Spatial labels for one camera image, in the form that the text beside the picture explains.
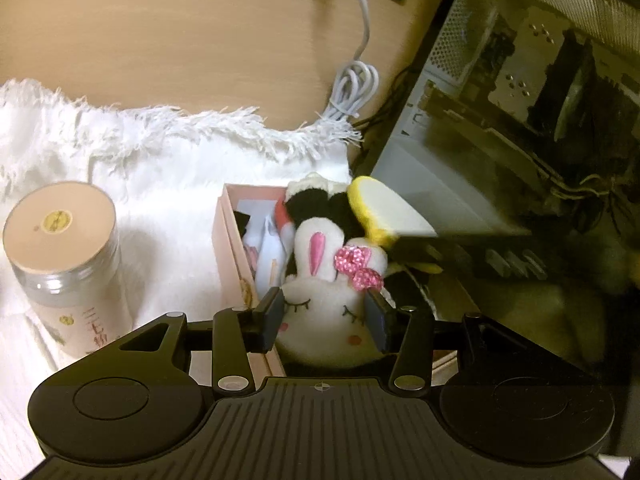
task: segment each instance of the circular pad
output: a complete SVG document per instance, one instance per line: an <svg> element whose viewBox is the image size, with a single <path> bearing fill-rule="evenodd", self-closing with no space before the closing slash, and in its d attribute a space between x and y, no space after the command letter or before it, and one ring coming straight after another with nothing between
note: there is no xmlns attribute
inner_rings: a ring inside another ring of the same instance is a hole
<svg viewBox="0 0 640 480"><path fill-rule="evenodd" d="M613 401L583 373L563 381L544 367L500 361L462 370L443 387L440 409L459 440L500 460L542 465L590 452L606 436Z"/></svg>
<svg viewBox="0 0 640 480"><path fill-rule="evenodd" d="M98 379L78 390L74 404L80 413L98 420L116 420L145 407L149 390L144 384L121 377Z"/></svg>

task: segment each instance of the white cable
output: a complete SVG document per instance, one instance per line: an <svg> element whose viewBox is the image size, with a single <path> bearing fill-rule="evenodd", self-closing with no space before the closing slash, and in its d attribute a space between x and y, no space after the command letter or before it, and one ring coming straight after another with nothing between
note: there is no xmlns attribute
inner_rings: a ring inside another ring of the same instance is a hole
<svg viewBox="0 0 640 480"><path fill-rule="evenodd" d="M358 0L362 11L364 31L362 42L353 56L353 60L343 66L335 75L334 88L329 97L323 119L348 119L357 118L358 110L362 108L378 91L380 78L373 65L364 63L360 56L369 43L370 23L369 6L367 0Z"/></svg>

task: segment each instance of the metal rivet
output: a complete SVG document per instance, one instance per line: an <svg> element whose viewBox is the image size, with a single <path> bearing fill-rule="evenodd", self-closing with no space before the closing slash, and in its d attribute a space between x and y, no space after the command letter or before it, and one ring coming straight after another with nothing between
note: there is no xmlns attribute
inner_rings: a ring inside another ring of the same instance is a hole
<svg viewBox="0 0 640 480"><path fill-rule="evenodd" d="M228 392L239 392L249 385L246 377L240 375L228 375L218 381L218 387Z"/></svg>
<svg viewBox="0 0 640 480"><path fill-rule="evenodd" d="M401 375L396 378L394 384L396 385L396 388L400 388L401 390L406 390L408 392L421 390L425 385L424 379L417 375Z"/></svg>

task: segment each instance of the bunny ear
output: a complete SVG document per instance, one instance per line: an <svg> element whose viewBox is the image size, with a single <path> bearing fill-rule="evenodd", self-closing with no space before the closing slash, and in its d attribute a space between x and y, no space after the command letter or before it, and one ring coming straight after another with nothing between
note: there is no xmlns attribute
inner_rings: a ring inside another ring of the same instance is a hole
<svg viewBox="0 0 640 480"><path fill-rule="evenodd" d="M344 244L344 233L328 218L310 218L296 231L293 253L298 278L316 276L335 280L334 254Z"/></svg>
<svg viewBox="0 0 640 480"><path fill-rule="evenodd" d="M346 244L369 248L371 251L371 256L369 257L369 261L367 262L367 267L369 267L369 269L375 270L378 274L380 274L380 276L385 275L388 261L385 251L380 246L372 244L366 238L352 238Z"/></svg>

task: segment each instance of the jar lid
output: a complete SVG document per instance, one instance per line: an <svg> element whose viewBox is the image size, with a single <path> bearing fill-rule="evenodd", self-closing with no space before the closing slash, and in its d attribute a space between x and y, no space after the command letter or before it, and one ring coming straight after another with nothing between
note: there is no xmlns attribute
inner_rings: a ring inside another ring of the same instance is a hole
<svg viewBox="0 0 640 480"><path fill-rule="evenodd" d="M106 245L115 206L101 189L59 182L23 198L4 225L9 261L28 274L58 274L87 263Z"/></svg>

